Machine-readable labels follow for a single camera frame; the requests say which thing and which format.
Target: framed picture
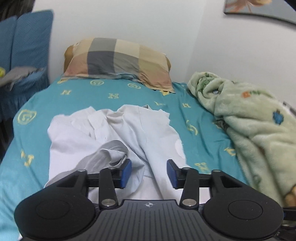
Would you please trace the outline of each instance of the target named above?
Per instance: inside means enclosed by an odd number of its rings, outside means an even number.
[[[225,0],[224,13],[259,15],[296,25],[296,0]]]

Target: plaid pillowcase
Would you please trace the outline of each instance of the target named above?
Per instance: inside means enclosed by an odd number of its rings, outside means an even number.
[[[84,39],[73,47],[67,77],[131,79],[174,93],[165,54],[120,39]]]

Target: teal bed sheet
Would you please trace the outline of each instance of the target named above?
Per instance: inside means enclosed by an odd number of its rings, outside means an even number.
[[[213,123],[214,116],[189,93],[185,83],[173,83],[173,87],[175,94],[129,80],[58,78],[36,93],[16,114],[15,137],[0,165],[0,240],[17,240],[15,207],[48,181],[51,141],[47,129],[52,118],[89,106],[115,111],[124,104],[148,104],[154,110],[162,109],[170,113],[170,125],[179,133],[191,167],[206,174],[220,169],[245,182],[232,142]]]

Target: green fleece blanket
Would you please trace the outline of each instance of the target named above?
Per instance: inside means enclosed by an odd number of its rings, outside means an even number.
[[[296,205],[296,119],[267,91],[195,73],[188,88],[232,139],[249,184],[280,205]]]

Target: round pad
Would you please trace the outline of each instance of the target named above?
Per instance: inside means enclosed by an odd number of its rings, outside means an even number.
[[[38,192],[23,200],[15,210],[20,233],[36,240],[71,237],[84,230],[94,219],[92,202],[63,188]]]
[[[207,201],[203,216],[212,228],[230,238],[262,240],[276,234],[283,210],[257,191],[229,188]]]

